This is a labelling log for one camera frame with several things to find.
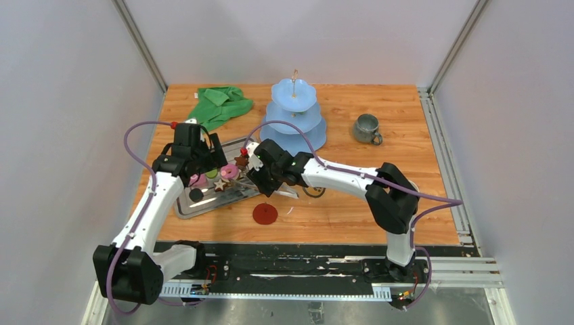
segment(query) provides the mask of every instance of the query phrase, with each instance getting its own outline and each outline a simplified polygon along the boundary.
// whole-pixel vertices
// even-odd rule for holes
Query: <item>mug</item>
[[[378,132],[378,119],[371,114],[359,116],[353,125],[353,136],[358,142],[379,146],[382,143],[382,136]]]

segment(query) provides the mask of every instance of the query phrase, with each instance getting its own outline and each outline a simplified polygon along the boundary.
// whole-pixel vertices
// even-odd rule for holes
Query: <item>red disc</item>
[[[270,225],[277,220],[277,209],[274,206],[261,203],[253,209],[253,219],[260,225]]]

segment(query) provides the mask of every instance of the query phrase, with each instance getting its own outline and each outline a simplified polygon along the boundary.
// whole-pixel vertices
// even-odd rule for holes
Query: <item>wooden tabletop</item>
[[[170,85],[160,121],[183,121],[196,105],[199,87],[214,85]],[[221,142],[244,137],[263,119],[271,101],[271,85],[238,85],[253,109],[214,130]],[[327,143],[317,152],[325,159],[358,167],[380,167],[383,162],[397,165],[421,192],[445,196],[435,151],[414,86],[314,85],[321,112],[327,121]],[[351,135],[354,120],[363,113],[376,116],[384,143],[361,144]],[[159,126],[147,157],[152,161],[164,145],[173,141],[173,130]],[[148,182],[143,174],[137,199]],[[298,189],[300,198],[255,196],[226,207],[182,220],[172,210],[159,240],[199,240],[217,242],[298,242],[339,244],[384,244],[385,231],[373,219],[367,203],[356,197],[327,190],[321,198],[310,198]],[[279,217],[271,225],[259,225],[252,211],[262,202],[277,208]],[[421,199],[419,211],[439,205]],[[421,219],[415,240],[420,244],[458,244],[449,210],[437,211]]]

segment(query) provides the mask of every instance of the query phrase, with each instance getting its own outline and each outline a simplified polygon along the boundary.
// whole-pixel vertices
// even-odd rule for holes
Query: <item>metal tray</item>
[[[229,163],[235,164],[234,158],[240,155],[240,148],[243,146],[245,139],[245,137],[241,137],[239,139],[225,142],[221,145]],[[219,176],[214,179],[208,179],[208,185],[202,188],[204,195],[203,200],[197,203],[190,199],[190,188],[185,188],[173,205],[177,217],[180,219],[189,219],[202,213],[260,194],[254,188],[246,188],[243,186],[233,186],[226,188],[225,191],[216,192],[213,183],[217,180],[219,180]],[[255,185],[246,177],[243,178],[241,182],[255,187]]]

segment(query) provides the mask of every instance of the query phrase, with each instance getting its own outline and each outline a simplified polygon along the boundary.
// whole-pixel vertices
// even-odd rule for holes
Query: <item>gray wall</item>
[[[167,83],[428,85],[476,0],[128,0]]]
[[[111,1],[3,1],[0,44],[0,324],[78,324],[162,94]]]
[[[518,324],[572,324],[574,2],[491,1],[436,96]]]

